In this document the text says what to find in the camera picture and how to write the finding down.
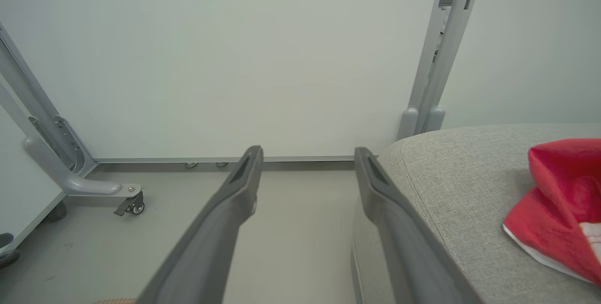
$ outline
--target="caster wheel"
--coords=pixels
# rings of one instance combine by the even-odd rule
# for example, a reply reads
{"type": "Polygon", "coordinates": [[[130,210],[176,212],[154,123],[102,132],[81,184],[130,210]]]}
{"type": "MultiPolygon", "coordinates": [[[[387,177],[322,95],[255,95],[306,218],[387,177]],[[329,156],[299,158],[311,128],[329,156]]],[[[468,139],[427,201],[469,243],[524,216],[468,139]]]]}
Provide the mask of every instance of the caster wheel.
{"type": "Polygon", "coordinates": [[[18,250],[7,250],[0,253],[0,270],[17,263],[21,258],[21,252],[18,250]]]}
{"type": "Polygon", "coordinates": [[[140,205],[140,206],[134,206],[131,209],[131,212],[135,215],[141,214],[142,211],[144,211],[144,203],[142,203],[142,205],[140,205]]]}
{"type": "Polygon", "coordinates": [[[54,207],[54,209],[51,210],[48,216],[46,216],[46,218],[44,218],[41,222],[51,223],[53,221],[63,219],[65,216],[67,216],[67,206],[63,201],[61,201],[54,207]]]}

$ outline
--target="white partition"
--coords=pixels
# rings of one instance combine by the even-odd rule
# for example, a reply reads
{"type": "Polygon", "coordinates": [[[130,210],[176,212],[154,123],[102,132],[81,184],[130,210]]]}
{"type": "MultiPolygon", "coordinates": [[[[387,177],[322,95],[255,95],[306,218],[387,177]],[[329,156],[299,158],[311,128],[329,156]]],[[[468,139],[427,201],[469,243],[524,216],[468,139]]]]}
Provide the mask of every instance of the white partition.
{"type": "Polygon", "coordinates": [[[0,21],[101,161],[350,157],[395,141],[433,1],[0,0],[0,21]]]}
{"type": "Polygon", "coordinates": [[[23,241],[62,199],[62,189],[25,152],[25,134],[1,106],[0,124],[0,234],[15,236],[2,252],[23,241]]]}
{"type": "Polygon", "coordinates": [[[443,128],[601,122],[599,0],[477,0],[439,105],[443,128]]]}

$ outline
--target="gray fabric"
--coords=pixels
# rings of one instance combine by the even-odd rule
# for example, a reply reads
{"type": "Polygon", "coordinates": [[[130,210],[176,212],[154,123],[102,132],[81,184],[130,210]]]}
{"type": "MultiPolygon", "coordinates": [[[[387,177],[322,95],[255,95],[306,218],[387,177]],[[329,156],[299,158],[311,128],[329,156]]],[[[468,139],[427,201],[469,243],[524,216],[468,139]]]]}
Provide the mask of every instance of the gray fabric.
{"type": "MultiPolygon", "coordinates": [[[[601,137],[601,125],[496,125],[436,131],[398,141],[379,161],[488,304],[599,303],[597,286],[537,263],[501,227],[509,210],[534,186],[528,149],[574,137],[601,137]]],[[[356,216],[356,225],[367,220],[359,212],[356,216]]],[[[357,225],[354,244],[362,281],[382,280],[363,274],[362,260],[382,258],[382,247],[371,236],[373,231],[365,229],[364,223],[357,225]],[[369,252],[358,248],[361,242],[371,242],[369,252]],[[371,257],[362,257],[360,251],[371,257]]],[[[363,288],[368,291],[364,281],[363,288]]]]}

